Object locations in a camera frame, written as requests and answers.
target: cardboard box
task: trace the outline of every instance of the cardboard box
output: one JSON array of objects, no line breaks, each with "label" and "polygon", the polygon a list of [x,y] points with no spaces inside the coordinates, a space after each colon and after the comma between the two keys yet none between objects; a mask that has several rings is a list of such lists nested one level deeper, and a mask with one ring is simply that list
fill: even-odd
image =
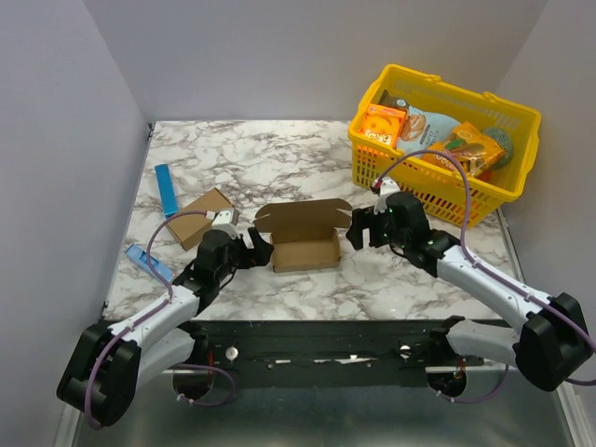
[{"label": "cardboard box", "polygon": [[[213,188],[179,212],[190,210],[220,211],[233,206],[232,202],[220,190]],[[197,245],[210,228],[211,221],[201,215],[183,216],[168,223],[169,231],[186,251]]]},{"label": "cardboard box", "polygon": [[270,203],[257,211],[254,226],[271,233],[277,273],[336,267],[342,257],[337,228],[348,228],[352,207],[341,198]]}]

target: marble surface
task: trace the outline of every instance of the marble surface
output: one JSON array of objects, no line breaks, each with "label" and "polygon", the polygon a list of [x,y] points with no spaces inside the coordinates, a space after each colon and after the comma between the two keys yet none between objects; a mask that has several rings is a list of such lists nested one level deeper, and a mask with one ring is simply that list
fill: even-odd
[{"label": "marble surface", "polygon": [[[351,144],[340,121],[160,122],[145,162],[124,248],[145,247],[163,219],[154,166],[168,163],[180,207],[218,187],[241,212],[246,235],[254,213],[269,202],[341,197],[354,207],[374,202],[351,181]],[[430,218],[435,228],[459,229]],[[436,280],[389,249],[353,251],[342,240],[335,269],[274,274],[268,267],[238,271],[198,319],[398,319],[494,318],[495,314],[455,286]],[[469,230],[467,242],[483,259],[511,274],[499,221],[489,216]],[[182,271],[196,254],[185,252],[168,230],[152,254]],[[164,292],[157,280],[124,253],[104,315],[131,316]]]}]

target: yellow basket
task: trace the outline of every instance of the yellow basket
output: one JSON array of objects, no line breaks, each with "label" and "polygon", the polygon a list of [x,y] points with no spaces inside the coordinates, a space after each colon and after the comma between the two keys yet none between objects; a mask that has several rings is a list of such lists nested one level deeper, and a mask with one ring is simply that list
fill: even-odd
[{"label": "yellow basket", "polygon": [[[352,141],[352,180],[355,184],[370,187],[392,161],[403,155],[400,150],[390,149],[359,134],[368,105],[377,103],[385,89],[391,96],[401,97],[421,110],[445,114],[460,122],[469,121],[478,129],[498,126],[511,136],[514,156],[504,168],[492,173],[491,184],[469,179],[472,192],[469,226],[522,194],[525,178],[534,165],[538,150],[540,113],[492,93],[464,90],[442,82],[437,75],[399,65],[385,67],[366,91],[350,124],[348,136]],[[412,157],[395,167],[391,178],[402,190],[412,191],[429,214],[462,225],[466,197],[458,173]]]}]

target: gray wall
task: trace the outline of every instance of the gray wall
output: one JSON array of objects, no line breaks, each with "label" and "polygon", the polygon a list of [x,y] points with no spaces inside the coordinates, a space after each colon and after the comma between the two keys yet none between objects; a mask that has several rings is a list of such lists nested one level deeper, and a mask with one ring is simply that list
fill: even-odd
[{"label": "gray wall", "polygon": [[52,445],[110,285],[147,127],[80,0],[0,14],[0,445]]},{"label": "gray wall", "polygon": [[546,0],[85,0],[151,119],[351,118],[390,61],[494,90]]},{"label": "gray wall", "polygon": [[[579,299],[596,333],[596,3],[550,0],[497,93],[543,114],[525,192],[506,208],[526,280]],[[596,377],[596,360],[576,374]],[[596,423],[596,390],[581,389]]]}]

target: blue rectangular box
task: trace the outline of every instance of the blue rectangular box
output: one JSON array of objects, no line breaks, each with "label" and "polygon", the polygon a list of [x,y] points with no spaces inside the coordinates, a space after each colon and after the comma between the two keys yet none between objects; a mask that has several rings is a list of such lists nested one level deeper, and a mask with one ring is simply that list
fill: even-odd
[{"label": "blue rectangular box", "polygon": [[[153,272],[151,271],[151,269],[149,268],[149,265],[147,262],[147,252],[145,250],[143,250],[137,244],[132,244],[130,247],[128,247],[126,249],[125,253],[130,258],[130,260],[133,263],[135,263],[137,266],[139,266],[142,270],[147,272],[152,277],[154,277],[154,278],[156,277],[153,274]],[[159,275],[161,275],[168,281],[172,281],[174,279],[174,273],[171,271],[171,269],[167,265],[160,263],[153,256],[151,257],[151,260],[152,260],[153,267],[156,268],[157,273]]]},{"label": "blue rectangular box", "polygon": [[168,165],[157,165],[156,176],[159,195],[161,196],[161,206],[164,210],[164,216],[168,219],[178,212],[178,204],[174,195],[174,186],[169,176]]}]

